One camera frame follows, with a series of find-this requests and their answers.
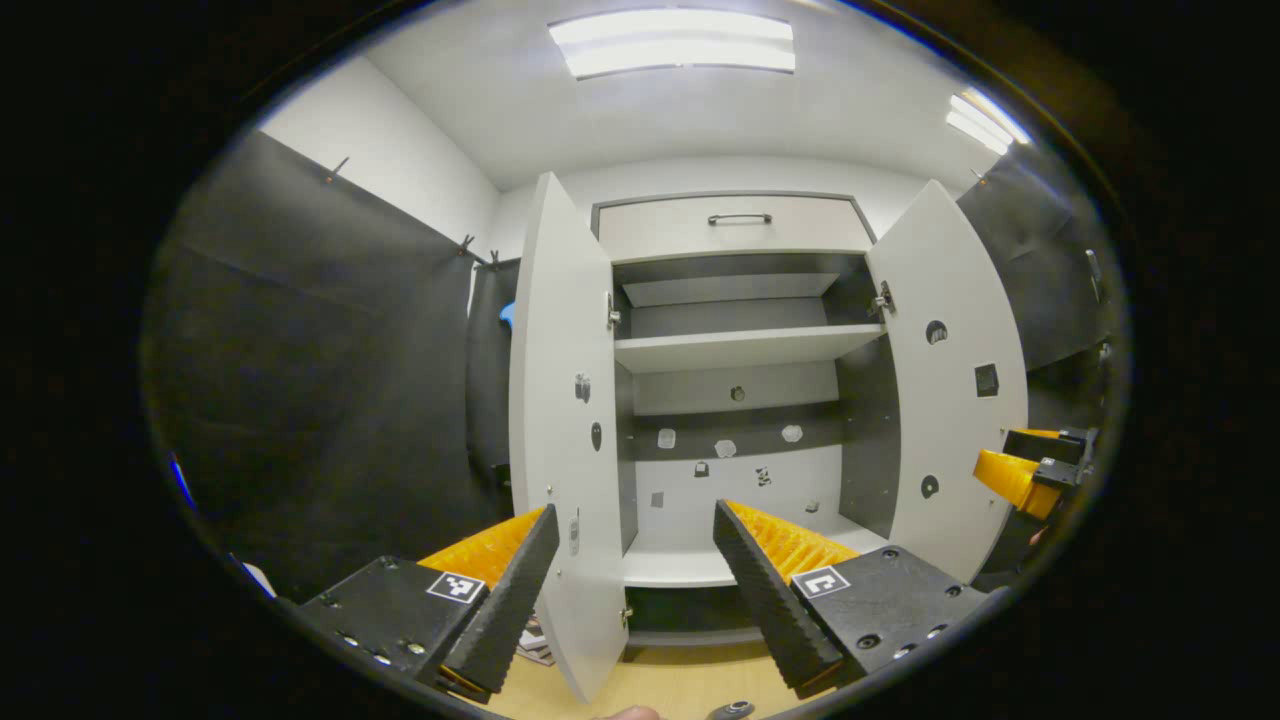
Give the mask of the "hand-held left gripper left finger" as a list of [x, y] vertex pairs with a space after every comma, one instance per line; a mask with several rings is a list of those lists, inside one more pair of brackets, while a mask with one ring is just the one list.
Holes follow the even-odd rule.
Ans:
[[548, 503], [425, 559], [376, 557], [298, 616], [370, 667], [484, 705], [506, 683], [559, 546]]

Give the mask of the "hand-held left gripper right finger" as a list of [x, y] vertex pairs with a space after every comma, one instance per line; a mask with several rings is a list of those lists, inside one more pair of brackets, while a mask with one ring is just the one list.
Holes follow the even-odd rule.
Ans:
[[727, 498], [716, 501], [712, 538], [800, 700], [940, 644], [989, 602], [904, 547], [859, 553]]

